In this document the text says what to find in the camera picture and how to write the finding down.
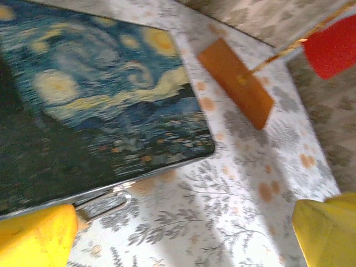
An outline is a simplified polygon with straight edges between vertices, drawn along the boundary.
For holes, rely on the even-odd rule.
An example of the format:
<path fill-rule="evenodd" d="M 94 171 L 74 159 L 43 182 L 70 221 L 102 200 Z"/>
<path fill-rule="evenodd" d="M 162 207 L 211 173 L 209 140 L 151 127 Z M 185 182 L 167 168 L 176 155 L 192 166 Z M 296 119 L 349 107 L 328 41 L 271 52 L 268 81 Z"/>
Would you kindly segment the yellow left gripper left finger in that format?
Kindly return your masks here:
<path fill-rule="evenodd" d="M 0 221 L 0 267 L 66 267 L 77 228 L 69 204 Z"/>

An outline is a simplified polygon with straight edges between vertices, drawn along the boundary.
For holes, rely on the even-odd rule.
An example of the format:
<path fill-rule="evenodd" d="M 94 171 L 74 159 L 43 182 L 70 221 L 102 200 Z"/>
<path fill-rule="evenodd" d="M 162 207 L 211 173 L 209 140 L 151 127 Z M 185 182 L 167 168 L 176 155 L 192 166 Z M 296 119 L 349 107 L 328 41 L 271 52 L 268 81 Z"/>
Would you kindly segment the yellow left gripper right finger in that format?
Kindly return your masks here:
<path fill-rule="evenodd" d="M 356 192 L 298 200 L 293 229 L 307 267 L 356 267 Z"/>

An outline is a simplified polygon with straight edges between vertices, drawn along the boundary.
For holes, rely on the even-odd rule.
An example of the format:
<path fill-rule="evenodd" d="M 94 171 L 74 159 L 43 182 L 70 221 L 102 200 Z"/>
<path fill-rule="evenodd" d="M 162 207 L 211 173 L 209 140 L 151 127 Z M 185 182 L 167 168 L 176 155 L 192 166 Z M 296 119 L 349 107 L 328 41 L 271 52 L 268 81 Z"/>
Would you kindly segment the starry night painting box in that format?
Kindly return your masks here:
<path fill-rule="evenodd" d="M 0 0 L 0 220 L 214 151 L 168 31 Z"/>

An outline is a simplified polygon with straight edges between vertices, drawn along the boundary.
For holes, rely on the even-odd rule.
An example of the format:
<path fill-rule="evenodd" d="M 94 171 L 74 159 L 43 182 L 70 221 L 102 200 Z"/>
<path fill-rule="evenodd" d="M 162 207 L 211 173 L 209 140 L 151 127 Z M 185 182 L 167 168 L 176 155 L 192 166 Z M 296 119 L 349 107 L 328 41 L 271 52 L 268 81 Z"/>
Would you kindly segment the floral table mat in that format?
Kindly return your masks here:
<path fill-rule="evenodd" d="M 132 185 L 125 209 L 77 235 L 68 267 L 306 267 L 294 204 L 339 189 L 284 62 L 259 75 L 275 105 L 258 132 L 196 59 L 216 37 L 249 67 L 270 46 L 174 0 L 35 1 L 171 31 L 216 141 L 206 160 Z"/>

